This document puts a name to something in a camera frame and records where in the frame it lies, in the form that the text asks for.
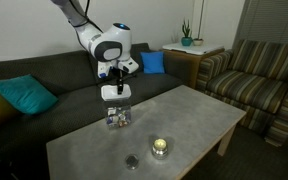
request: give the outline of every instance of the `small metal object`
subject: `small metal object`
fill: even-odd
[[[167,143],[164,139],[157,139],[152,146],[152,154],[156,159],[165,159],[168,155]]]
[[[127,169],[134,170],[138,167],[139,159],[136,156],[136,154],[130,154],[126,156],[125,163],[126,163]]]

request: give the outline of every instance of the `striped armchair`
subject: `striped armchair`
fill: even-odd
[[[247,111],[240,124],[281,146],[288,137],[288,44],[240,40],[201,61],[196,89]]]

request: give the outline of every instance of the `coffee table leg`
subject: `coffee table leg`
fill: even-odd
[[[234,125],[222,138],[221,142],[220,142],[220,146],[217,150],[217,154],[219,154],[220,156],[224,156],[227,146],[230,143],[231,137],[233,135],[234,129],[235,129]]]

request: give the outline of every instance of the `wall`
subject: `wall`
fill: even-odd
[[[205,0],[200,37],[206,44],[232,48],[245,0]],[[196,0],[192,37],[197,37],[202,0]]]
[[[82,7],[86,0],[80,0]],[[89,17],[102,30],[121,22],[133,43],[153,49],[178,38],[184,17],[192,18],[194,0],[91,0]],[[0,60],[82,49],[62,11],[50,0],[0,0]]]

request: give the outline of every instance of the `plant pot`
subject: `plant pot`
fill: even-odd
[[[190,37],[188,38],[182,37],[182,40],[181,40],[183,46],[190,46],[192,44],[192,41],[193,39]]]
[[[203,39],[194,39],[193,44],[194,46],[201,46],[203,44],[204,40]]]

